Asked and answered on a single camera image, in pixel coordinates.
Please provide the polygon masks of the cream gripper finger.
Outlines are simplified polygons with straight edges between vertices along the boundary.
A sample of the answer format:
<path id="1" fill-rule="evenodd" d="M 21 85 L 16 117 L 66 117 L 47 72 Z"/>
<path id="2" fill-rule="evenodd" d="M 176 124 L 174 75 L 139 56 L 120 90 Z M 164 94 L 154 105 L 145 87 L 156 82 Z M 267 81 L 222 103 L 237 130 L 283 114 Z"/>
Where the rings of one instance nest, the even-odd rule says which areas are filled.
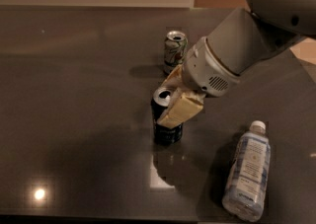
<path id="1" fill-rule="evenodd" d="M 203 105 L 204 94 L 177 88 L 171 96 L 167 109 L 159 116 L 157 123 L 172 129 L 196 116 L 203 109 Z"/>
<path id="2" fill-rule="evenodd" d="M 167 78 L 161 84 L 162 87 L 181 88 L 183 86 L 182 81 L 182 66 L 176 66 Z"/>

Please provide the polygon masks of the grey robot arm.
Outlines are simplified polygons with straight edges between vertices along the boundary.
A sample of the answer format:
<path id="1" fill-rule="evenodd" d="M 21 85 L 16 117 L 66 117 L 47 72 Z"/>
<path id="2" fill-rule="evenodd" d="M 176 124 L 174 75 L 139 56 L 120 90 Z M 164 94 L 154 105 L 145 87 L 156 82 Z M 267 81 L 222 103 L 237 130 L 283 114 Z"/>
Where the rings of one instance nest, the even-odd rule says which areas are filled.
<path id="1" fill-rule="evenodd" d="M 316 0 L 246 0 L 187 52 L 163 82 L 174 90 L 157 123 L 174 128 L 203 108 L 206 97 L 220 97 L 240 75 L 306 37 L 316 37 Z"/>

